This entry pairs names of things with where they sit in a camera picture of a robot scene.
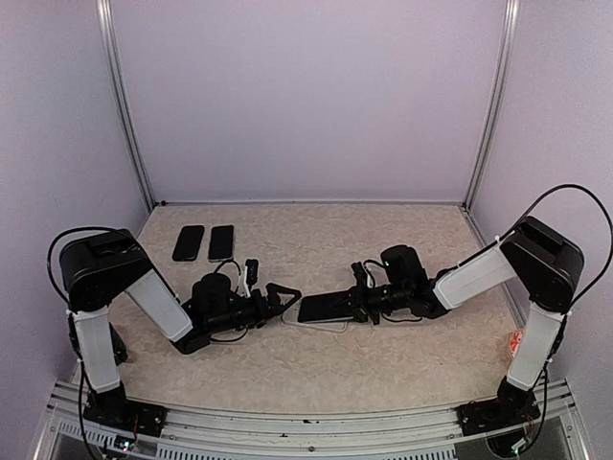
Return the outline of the black phone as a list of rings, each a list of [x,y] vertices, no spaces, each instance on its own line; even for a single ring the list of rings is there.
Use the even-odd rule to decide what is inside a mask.
[[[174,262],[193,262],[197,259],[205,234],[203,225],[186,225],[176,240],[171,259]]]
[[[219,225],[211,230],[207,258],[210,262],[223,262],[234,256],[235,227]]]
[[[304,297],[299,308],[298,320],[304,323],[341,322],[351,320],[332,319],[330,315],[330,304],[339,297],[342,297],[346,292],[347,291],[338,291]]]

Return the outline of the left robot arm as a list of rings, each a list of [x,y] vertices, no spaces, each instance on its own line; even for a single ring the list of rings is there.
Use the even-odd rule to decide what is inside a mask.
[[[64,235],[69,242],[58,262],[84,379],[99,395],[98,412],[114,426],[127,425],[134,416],[133,403],[120,394],[124,385],[112,335],[127,331],[122,308],[135,311],[138,324],[148,322],[174,350],[188,356],[230,342],[230,332],[266,326],[302,298],[298,289],[275,283],[256,288],[249,261],[242,289],[214,270],[196,281],[183,301],[128,230],[85,226]]]

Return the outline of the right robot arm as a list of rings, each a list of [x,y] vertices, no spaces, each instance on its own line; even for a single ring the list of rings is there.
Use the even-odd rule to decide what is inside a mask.
[[[437,319],[510,280],[523,285],[531,303],[523,338],[489,406],[495,423],[512,424],[526,411],[572,308],[584,268],[581,249],[527,216],[508,235],[434,278],[427,276],[417,250],[406,244],[384,250],[381,263],[387,284],[369,287],[366,271],[357,269],[355,286],[332,303],[334,313],[378,323],[385,313],[407,309],[417,318]]]

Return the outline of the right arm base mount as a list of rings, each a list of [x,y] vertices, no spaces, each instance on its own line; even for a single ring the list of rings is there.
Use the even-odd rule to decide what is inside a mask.
[[[503,378],[494,398],[456,408],[464,436],[485,433],[537,420],[540,410],[534,391],[522,390]]]

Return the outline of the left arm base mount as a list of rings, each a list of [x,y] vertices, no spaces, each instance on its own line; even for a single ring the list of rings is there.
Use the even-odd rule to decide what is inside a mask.
[[[129,399],[120,381],[118,386],[107,391],[89,389],[83,417],[101,426],[159,438],[167,413],[162,405]]]

